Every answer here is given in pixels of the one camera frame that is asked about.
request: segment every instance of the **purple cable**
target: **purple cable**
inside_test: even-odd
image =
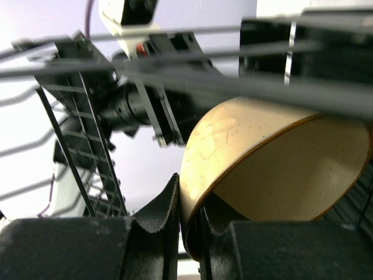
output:
[[[37,217],[38,218],[43,218],[44,217],[44,214],[46,213],[46,211],[49,209],[49,207],[51,206],[51,202],[52,202],[52,195],[53,195],[53,186],[54,186],[54,180],[56,180],[56,177],[54,176],[54,174],[52,175],[52,178],[51,178],[51,184],[50,184],[50,189],[49,189],[49,198],[48,198],[48,205],[39,213],[37,214]]]
[[[87,0],[86,5],[86,15],[84,22],[84,32],[87,38],[90,38],[90,28],[91,28],[91,15],[93,9],[94,0]]]

